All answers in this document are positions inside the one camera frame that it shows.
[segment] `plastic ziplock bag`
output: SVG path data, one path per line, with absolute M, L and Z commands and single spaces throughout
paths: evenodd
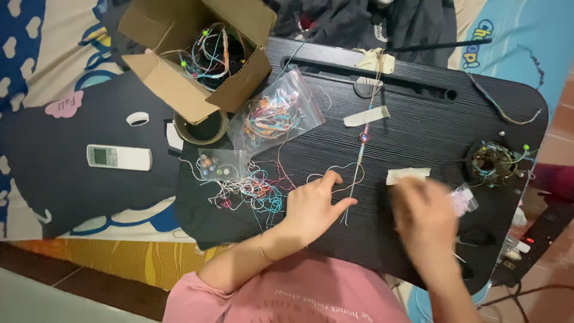
M 251 157 L 325 122 L 298 68 L 275 81 L 229 124 L 227 135 L 237 150 Z
M 456 215 L 459 217 L 463 216 L 466 212 L 472 212 L 476 210 L 478 207 L 478 202 L 474 198 L 474 195 L 466 183 L 452 191 L 450 196 L 452 198 L 452 206 Z
M 207 180 L 240 182 L 248 177 L 246 151 L 199 148 L 199 171 Z

